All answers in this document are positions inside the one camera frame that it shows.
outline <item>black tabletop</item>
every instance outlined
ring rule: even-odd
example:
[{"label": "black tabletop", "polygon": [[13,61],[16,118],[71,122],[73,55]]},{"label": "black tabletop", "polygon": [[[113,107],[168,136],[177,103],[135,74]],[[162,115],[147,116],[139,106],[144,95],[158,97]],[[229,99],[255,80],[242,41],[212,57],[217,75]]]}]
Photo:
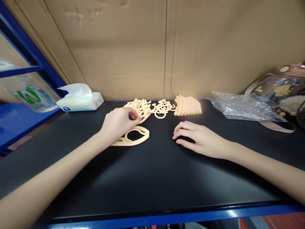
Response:
[{"label": "black tabletop", "polygon": [[[65,113],[1,160],[0,198],[97,133],[105,115],[124,104],[107,102],[96,111]],[[176,144],[172,136],[180,121],[191,121],[305,170],[305,131],[298,127],[292,134],[276,132],[255,121],[228,120],[208,100],[202,100],[201,106],[198,115],[169,112],[164,119],[151,115],[140,124],[150,131],[144,143],[109,147],[96,156],[54,200],[43,219],[65,222],[294,203],[251,171],[196,154]]]}]

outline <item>clear plastic bag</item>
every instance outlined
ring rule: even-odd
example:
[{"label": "clear plastic bag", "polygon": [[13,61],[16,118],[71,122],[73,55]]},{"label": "clear plastic bag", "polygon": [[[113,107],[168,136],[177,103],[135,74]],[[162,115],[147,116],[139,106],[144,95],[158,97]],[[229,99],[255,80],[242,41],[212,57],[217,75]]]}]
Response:
[{"label": "clear plastic bag", "polygon": [[215,99],[208,99],[227,119],[249,121],[282,121],[286,119],[274,112],[266,103],[245,95],[212,92]]}]

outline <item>hand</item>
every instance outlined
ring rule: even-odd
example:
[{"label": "hand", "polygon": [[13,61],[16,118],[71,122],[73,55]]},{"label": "hand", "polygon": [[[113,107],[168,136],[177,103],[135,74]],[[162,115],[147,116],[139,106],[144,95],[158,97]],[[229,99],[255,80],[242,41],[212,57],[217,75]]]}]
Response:
[{"label": "hand", "polygon": [[205,126],[197,125],[189,121],[180,122],[175,130],[173,139],[185,136],[193,139],[195,143],[178,139],[176,142],[197,153],[221,159],[229,159],[237,147],[237,143],[230,142]]},{"label": "hand", "polygon": [[103,126],[100,130],[103,141],[109,145],[117,141],[121,136],[127,133],[132,127],[138,125],[142,120],[137,112],[132,108],[115,108],[106,114]]}]

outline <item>blue metal shelf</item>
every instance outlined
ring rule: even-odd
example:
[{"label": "blue metal shelf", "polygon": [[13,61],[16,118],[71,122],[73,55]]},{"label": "blue metal shelf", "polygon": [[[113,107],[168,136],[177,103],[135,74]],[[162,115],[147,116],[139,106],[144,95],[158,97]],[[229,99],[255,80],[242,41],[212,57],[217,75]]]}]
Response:
[{"label": "blue metal shelf", "polygon": [[[40,52],[2,1],[0,1],[0,33],[20,53],[30,66],[37,67],[35,71],[31,72],[37,72],[60,98],[64,97],[63,92],[57,90],[57,88],[65,86],[66,83]],[[8,76],[12,76],[8,71],[0,72],[0,78]]]},{"label": "blue metal shelf", "polygon": [[110,228],[124,228],[124,227],[140,227],[151,225],[177,224],[188,222],[211,221],[239,217],[253,217],[261,215],[272,214],[286,214],[292,212],[303,212],[304,207],[301,205],[277,205],[265,207],[253,207],[243,209],[230,209],[209,212],[193,212],[184,214],[158,215],[146,217],[132,217],[123,219],[106,219],[89,222],[77,223],[63,223],[51,224],[48,226],[36,225],[35,228],[47,229],[77,229],[77,228],[91,228],[91,229],[110,229]]},{"label": "blue metal shelf", "polygon": [[[0,1],[0,33],[30,65],[30,67],[0,71],[0,78],[37,72],[60,98],[64,97],[64,92],[57,90],[57,88],[65,86],[66,83],[61,79],[2,1]],[[61,109],[47,113],[37,113],[24,104],[1,104],[0,152],[59,112],[61,112]]]}]

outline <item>white tissue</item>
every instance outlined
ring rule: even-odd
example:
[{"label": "white tissue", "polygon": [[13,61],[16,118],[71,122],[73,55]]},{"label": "white tissue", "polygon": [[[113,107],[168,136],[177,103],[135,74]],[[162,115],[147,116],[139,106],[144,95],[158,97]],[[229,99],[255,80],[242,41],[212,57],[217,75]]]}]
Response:
[{"label": "white tissue", "polygon": [[104,102],[100,92],[92,92],[87,84],[70,84],[58,89],[68,92],[56,103],[64,111],[96,110]]}]

